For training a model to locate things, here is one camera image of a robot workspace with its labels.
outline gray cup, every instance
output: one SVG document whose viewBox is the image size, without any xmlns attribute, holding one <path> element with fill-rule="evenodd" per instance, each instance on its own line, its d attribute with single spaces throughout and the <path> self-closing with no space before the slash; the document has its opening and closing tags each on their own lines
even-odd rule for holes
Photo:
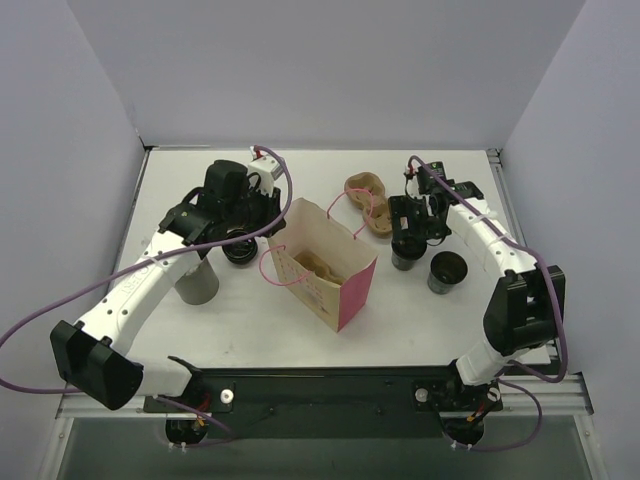
<svg viewBox="0 0 640 480">
<path fill-rule="evenodd" d="M 175 284 L 182 301 L 189 305 L 203 305 L 216 296 L 220 281 L 205 257 L 191 272 Z"/>
<path fill-rule="evenodd" d="M 468 273 L 467 262 L 457 253 L 440 252 L 431 259 L 427 285 L 433 293 L 444 295 L 462 282 Z"/>
</svg>

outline brown paper bag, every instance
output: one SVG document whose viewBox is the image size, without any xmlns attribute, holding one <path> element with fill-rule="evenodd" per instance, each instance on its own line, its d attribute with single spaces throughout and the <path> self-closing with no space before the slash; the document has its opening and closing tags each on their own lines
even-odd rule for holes
<svg viewBox="0 0 640 480">
<path fill-rule="evenodd" d="M 291 204 L 285 220 L 287 226 L 268 240 L 279 285 L 286 286 L 338 332 L 367 301 L 378 253 L 356 237 L 360 230 L 351 233 L 327 211 L 304 198 Z M 308 252 L 326 262 L 331 274 L 344 279 L 344 283 L 320 278 L 295 260 Z"/>
</svg>

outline black cup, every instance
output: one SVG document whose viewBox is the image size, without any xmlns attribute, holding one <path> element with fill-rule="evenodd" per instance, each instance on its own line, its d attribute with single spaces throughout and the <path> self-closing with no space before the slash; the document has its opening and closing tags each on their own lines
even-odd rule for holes
<svg viewBox="0 0 640 480">
<path fill-rule="evenodd" d="M 248 232 L 242 229 L 231 230 L 227 238 L 237 238 L 246 235 Z M 255 238 L 242 242 L 231 243 L 222 247 L 224 255 L 234 265 L 246 265 L 253 260 L 258 253 L 258 244 Z"/>
<path fill-rule="evenodd" d="M 467 262 L 457 253 L 440 252 L 431 259 L 427 285 L 433 293 L 444 295 L 467 276 Z"/>
<path fill-rule="evenodd" d="M 427 243 L 391 242 L 391 263 L 398 270 L 407 271 L 413 268 L 417 260 L 427 251 Z"/>
</svg>

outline white wall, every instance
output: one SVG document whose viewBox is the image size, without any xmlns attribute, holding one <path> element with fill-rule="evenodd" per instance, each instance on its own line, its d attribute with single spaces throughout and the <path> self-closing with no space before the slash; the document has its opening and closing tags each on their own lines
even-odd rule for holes
<svg viewBox="0 0 640 480">
<path fill-rule="evenodd" d="M 640 2 L 588 0 L 505 148 L 524 233 L 567 274 L 582 370 L 613 478 L 638 478 Z"/>
<path fill-rule="evenodd" d="M 63 0 L 0 4 L 0 329 L 112 268 L 143 151 Z M 88 299 L 36 320 L 0 374 L 60 386 L 49 331 Z M 59 396 L 0 389 L 2 478 L 35 478 Z"/>
<path fill-rule="evenodd" d="M 145 144 L 503 146 L 583 0 L 69 0 Z"/>
</svg>

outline pink bag handle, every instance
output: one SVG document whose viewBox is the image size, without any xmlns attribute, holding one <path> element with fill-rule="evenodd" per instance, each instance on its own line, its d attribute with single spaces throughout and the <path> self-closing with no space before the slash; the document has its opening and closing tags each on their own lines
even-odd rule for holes
<svg viewBox="0 0 640 480">
<path fill-rule="evenodd" d="M 333 206 L 338 202 L 338 200 L 340 200 L 340 198 L 342 198 L 343 195 L 346 195 L 349 192 L 364 192 L 364 193 L 368 193 L 369 197 L 371 197 L 371 206 L 369 207 L 369 215 L 367 216 L 367 219 L 364 221 L 364 224 L 353 233 L 353 239 L 355 240 L 356 237 L 360 234 L 360 232 L 365 229 L 365 227 L 369 223 L 369 220 L 371 220 L 371 216 L 373 215 L 373 194 L 369 190 L 367 190 L 366 188 L 349 188 L 345 190 L 340 195 L 338 195 L 336 199 L 331 203 L 331 205 L 329 205 L 329 208 L 327 208 L 327 218 L 331 218 L 329 216 L 329 212 L 331 211 Z"/>
<path fill-rule="evenodd" d="M 276 245 L 275 247 L 271 247 L 269 250 L 265 251 L 262 255 L 260 255 L 260 262 L 258 262 L 260 275 L 262 275 L 262 278 L 264 278 L 271 285 L 275 285 L 276 287 L 288 287 L 289 285 L 293 285 L 295 283 L 301 282 L 302 280 L 304 280 L 305 278 L 307 278 L 309 275 L 313 273 L 311 270 L 308 270 L 306 273 L 303 273 L 294 281 L 287 282 L 287 283 L 280 283 L 280 282 L 276 282 L 275 280 L 271 280 L 269 277 L 267 277 L 267 274 L 264 273 L 264 269 L 262 268 L 262 262 L 264 261 L 264 257 L 266 257 L 268 253 L 271 253 L 273 250 L 278 250 L 279 248 L 284 250 L 287 247 L 285 247 L 284 245 Z"/>
</svg>

